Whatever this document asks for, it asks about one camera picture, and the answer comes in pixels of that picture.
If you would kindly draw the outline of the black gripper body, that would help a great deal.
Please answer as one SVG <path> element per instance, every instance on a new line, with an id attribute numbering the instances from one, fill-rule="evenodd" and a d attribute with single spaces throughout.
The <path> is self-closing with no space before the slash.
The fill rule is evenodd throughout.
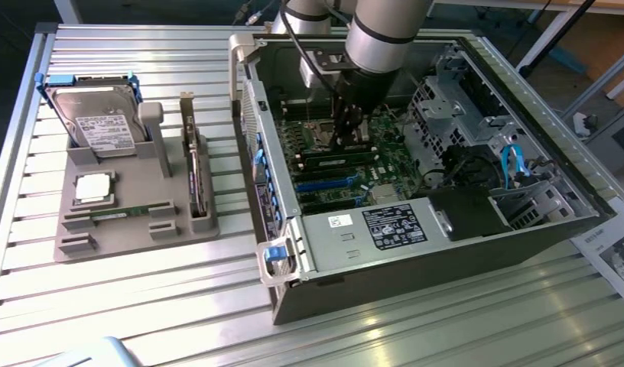
<path id="1" fill-rule="evenodd" d="M 343 70 L 337 84 L 339 104 L 373 112 L 383 102 L 398 74 L 398 70 L 387 73 L 373 73 L 363 69 Z"/>

